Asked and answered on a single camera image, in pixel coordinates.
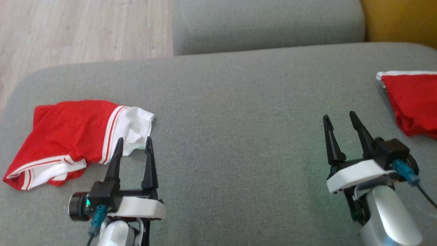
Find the black cable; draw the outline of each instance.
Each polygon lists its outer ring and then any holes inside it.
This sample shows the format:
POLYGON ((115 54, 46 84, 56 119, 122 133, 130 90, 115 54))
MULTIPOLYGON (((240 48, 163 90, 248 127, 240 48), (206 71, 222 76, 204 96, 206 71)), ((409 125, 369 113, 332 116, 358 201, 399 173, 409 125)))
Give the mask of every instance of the black cable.
POLYGON ((93 238, 94 238, 94 237, 93 237, 93 236, 91 236, 91 237, 90 237, 90 239, 88 239, 88 243, 87 243, 87 246, 90 246, 90 245, 91 245, 91 241, 93 240, 93 238))
POLYGON ((429 197, 426 192, 422 189, 422 187, 420 186, 420 184, 417 184, 417 188, 420 190, 420 192, 422 193, 422 195, 431 203, 431 205, 433 205, 436 209, 437 209, 437 204, 431 199, 431 197, 429 197))

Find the gray ottoman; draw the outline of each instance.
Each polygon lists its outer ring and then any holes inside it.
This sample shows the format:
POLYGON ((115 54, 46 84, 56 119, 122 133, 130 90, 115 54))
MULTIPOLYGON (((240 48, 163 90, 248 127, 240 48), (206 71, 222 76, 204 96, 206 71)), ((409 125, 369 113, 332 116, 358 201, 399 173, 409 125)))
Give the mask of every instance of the gray ottoman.
POLYGON ((363 40, 359 0, 175 1, 175 55, 363 40))
MULTIPOLYGON (((35 106, 106 99, 156 114, 152 138, 167 218, 152 223, 151 245, 361 245, 344 196, 326 187, 324 114, 348 158, 362 154, 349 110, 374 137, 409 146, 423 187, 437 199, 437 141, 396 127, 375 79, 384 70, 437 70, 437 51, 359 43, 40 70, 17 86, 3 113, 0 172, 30 132, 35 106)), ((144 164, 142 151, 122 159, 122 189, 140 187, 144 164)), ((0 184, 0 244, 85 245, 89 223, 69 219, 69 198, 103 179, 106 168, 92 165, 62 187, 20 192, 0 184)), ((423 245, 435 245, 434 208, 408 184, 396 190, 423 245)))

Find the red and white cloth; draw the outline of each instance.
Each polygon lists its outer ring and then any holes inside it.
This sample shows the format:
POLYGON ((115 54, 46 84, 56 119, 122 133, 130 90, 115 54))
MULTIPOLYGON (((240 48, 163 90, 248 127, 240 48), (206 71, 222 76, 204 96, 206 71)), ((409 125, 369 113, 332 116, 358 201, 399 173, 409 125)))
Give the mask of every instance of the red and white cloth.
POLYGON ((63 185, 90 163, 107 164, 120 137, 123 156, 144 149, 154 114, 102 100, 60 102, 35 108, 33 130, 3 181, 17 190, 63 185))
POLYGON ((379 72, 396 123, 407 136, 425 134, 437 139, 437 72, 379 72))

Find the red cloth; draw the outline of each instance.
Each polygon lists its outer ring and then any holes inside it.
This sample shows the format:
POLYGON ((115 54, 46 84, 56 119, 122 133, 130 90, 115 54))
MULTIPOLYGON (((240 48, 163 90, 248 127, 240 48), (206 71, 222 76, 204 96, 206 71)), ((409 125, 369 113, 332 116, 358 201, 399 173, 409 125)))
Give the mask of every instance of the red cloth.
POLYGON ((111 134, 123 108, 98 100, 36 107, 33 130, 3 181, 17 190, 41 183, 60 186, 81 176, 87 164, 107 162, 111 134))
POLYGON ((389 71, 377 74, 388 94, 396 123, 407 136, 437 139, 437 73, 389 71))

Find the folded red cloth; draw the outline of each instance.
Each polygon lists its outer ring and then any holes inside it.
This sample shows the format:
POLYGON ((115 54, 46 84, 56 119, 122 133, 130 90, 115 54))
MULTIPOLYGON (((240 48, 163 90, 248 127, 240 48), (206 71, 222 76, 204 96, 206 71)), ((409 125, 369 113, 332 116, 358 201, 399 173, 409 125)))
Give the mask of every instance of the folded red cloth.
POLYGON ((388 71, 376 78, 384 83, 396 123, 405 135, 437 139, 437 72, 388 71))
POLYGON ((33 130, 3 181, 17 190, 63 185, 81 176, 87 164, 108 163, 120 137, 125 139, 123 155, 144 149, 153 117, 138 107, 102 100, 38 106, 33 130))

